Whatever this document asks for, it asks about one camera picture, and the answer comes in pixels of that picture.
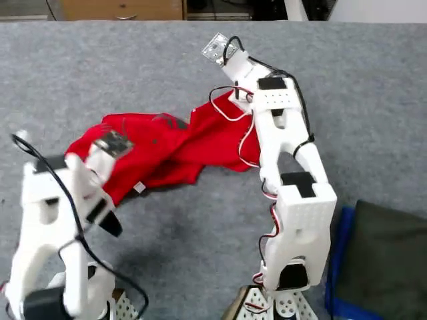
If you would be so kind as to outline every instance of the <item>gray table surface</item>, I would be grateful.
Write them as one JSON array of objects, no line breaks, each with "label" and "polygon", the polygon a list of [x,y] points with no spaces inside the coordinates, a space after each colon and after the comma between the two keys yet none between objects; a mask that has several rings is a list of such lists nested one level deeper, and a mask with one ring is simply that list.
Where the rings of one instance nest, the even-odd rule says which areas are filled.
[{"label": "gray table surface", "polygon": [[[427,216],[427,25],[4,23],[0,278],[11,266],[29,160],[8,134],[24,128],[48,154],[64,151],[107,113],[188,119],[211,88],[229,83],[200,54],[218,31],[239,35],[251,55],[298,78],[339,205],[362,198]],[[282,165],[292,166],[289,158]],[[95,228],[89,241],[146,288],[146,319],[219,319],[257,271],[257,239],[272,226],[268,203],[257,171],[208,167],[197,185],[121,206],[119,239]],[[60,269],[56,257],[49,260],[40,283]],[[323,291],[319,285],[306,296],[327,319]]]}]

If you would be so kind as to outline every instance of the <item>fabric tag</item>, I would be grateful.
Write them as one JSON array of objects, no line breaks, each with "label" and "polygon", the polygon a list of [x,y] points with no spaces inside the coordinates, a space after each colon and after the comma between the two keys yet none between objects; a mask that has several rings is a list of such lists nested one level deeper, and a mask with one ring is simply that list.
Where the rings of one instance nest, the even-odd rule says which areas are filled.
[{"label": "fabric tag", "polygon": [[141,193],[145,189],[145,185],[140,181],[136,185],[133,186],[133,188],[138,192]]}]

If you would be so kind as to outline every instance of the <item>blue fabric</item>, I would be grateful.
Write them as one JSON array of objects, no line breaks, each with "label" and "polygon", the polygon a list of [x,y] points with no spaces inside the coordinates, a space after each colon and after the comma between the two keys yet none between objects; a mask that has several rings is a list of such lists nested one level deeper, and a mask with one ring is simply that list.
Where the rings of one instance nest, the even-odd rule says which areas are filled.
[{"label": "blue fabric", "polygon": [[[325,306],[326,309],[331,313],[330,308],[330,293],[331,293],[331,282],[332,288],[335,288],[338,274],[340,272],[341,262],[346,250],[348,241],[350,239],[351,230],[354,222],[356,210],[353,207],[343,207],[341,212],[341,220],[338,225],[336,232],[335,246],[332,248],[332,272],[328,275],[328,281],[326,282],[325,292]],[[335,316],[344,317],[353,320],[382,320],[379,315],[369,312],[362,308],[359,308],[351,303],[341,300],[337,297],[333,297],[332,301],[333,312]]]}]

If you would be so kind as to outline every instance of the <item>red cloth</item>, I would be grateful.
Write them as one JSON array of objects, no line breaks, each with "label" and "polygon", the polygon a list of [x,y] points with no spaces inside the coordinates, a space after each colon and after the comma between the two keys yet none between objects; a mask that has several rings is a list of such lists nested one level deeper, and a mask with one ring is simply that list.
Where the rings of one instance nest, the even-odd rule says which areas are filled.
[{"label": "red cloth", "polygon": [[[216,105],[229,117],[237,117],[242,111],[228,101],[229,95],[218,97]],[[76,153],[85,160],[92,142],[110,130],[134,143],[133,149],[117,160],[103,187],[117,205],[139,181],[147,188],[195,183],[205,165],[221,165],[234,171],[249,169],[238,156],[238,145],[250,125],[250,116],[230,122],[210,103],[195,108],[189,124],[167,113],[106,115],[66,153]],[[254,129],[242,147],[242,157],[257,163],[259,156]]]}]

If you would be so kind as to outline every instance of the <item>wooden drawer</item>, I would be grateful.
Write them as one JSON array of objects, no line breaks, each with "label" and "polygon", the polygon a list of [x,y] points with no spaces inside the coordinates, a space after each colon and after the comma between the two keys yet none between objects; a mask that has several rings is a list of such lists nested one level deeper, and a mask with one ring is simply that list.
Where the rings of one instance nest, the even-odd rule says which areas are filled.
[{"label": "wooden drawer", "polygon": [[61,0],[65,19],[182,20],[184,0]]}]

